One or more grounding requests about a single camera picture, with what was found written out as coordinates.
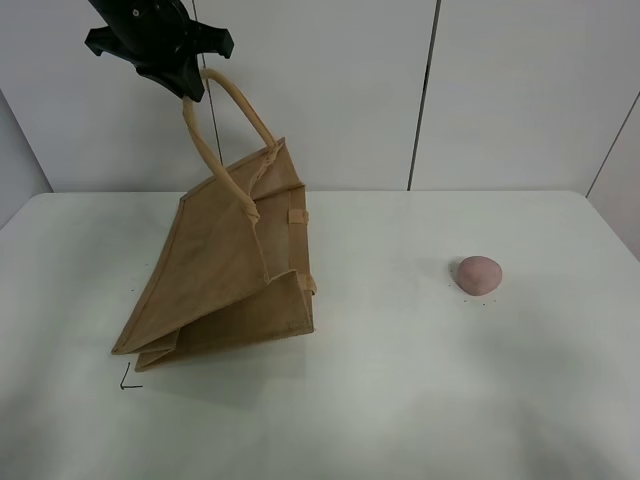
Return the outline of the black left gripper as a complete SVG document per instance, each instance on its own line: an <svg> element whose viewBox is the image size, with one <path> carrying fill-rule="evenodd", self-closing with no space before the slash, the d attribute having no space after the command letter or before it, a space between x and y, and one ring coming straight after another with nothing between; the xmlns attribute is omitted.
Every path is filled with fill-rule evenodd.
<svg viewBox="0 0 640 480"><path fill-rule="evenodd" d="M200 102L205 87L197 55L231 57L234 42L224 28L190 18L180 1L91 0L106 25L89 31L85 45L97 56L116 56L159 76L176 96Z"/></svg>

